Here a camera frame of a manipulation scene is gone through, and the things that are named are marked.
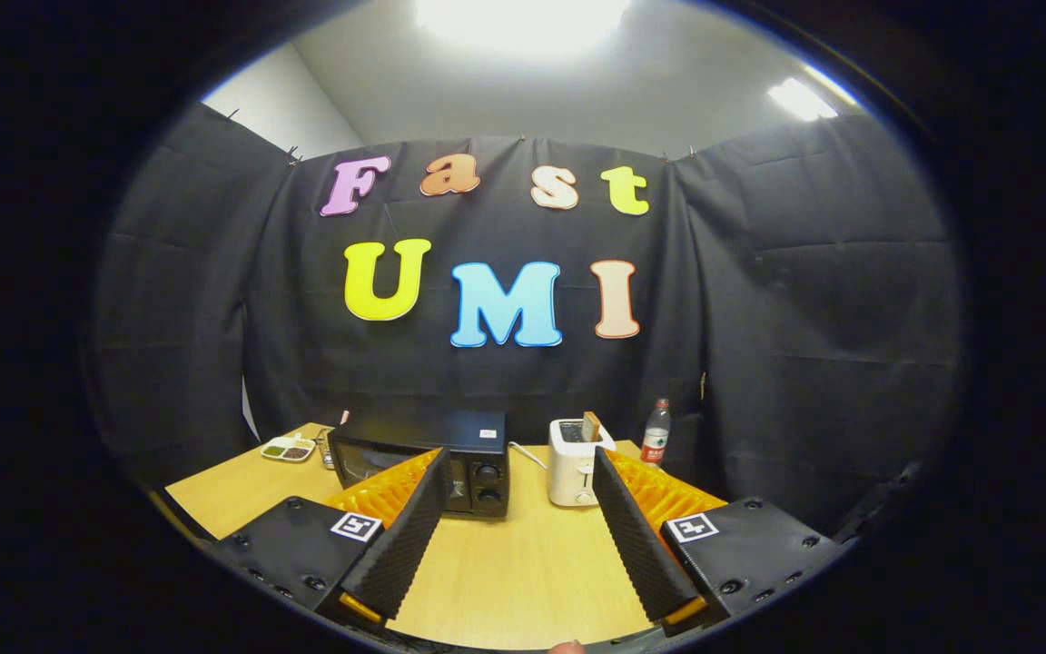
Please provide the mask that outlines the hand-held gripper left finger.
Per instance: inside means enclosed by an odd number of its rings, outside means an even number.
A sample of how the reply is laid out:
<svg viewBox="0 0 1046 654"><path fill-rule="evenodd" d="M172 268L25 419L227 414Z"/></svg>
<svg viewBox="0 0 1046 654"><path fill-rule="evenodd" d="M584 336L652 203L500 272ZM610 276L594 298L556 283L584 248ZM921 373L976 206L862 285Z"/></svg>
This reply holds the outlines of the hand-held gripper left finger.
<svg viewBox="0 0 1046 654"><path fill-rule="evenodd" d="M451 452L422 452L327 500L290 496L215 542L224 566L321 617L379 630L410 591L451 489Z"/></svg>

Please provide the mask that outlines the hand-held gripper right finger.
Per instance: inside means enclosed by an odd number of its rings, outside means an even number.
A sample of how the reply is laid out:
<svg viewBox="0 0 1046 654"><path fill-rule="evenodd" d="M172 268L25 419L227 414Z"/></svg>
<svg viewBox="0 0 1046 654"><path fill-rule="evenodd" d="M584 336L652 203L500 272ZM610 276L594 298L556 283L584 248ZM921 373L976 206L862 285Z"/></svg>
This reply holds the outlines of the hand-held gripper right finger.
<svg viewBox="0 0 1046 654"><path fill-rule="evenodd" d="M592 488L645 616L666 636L773 604L842 554L771 501L719 500L617 451L595 451Z"/></svg>

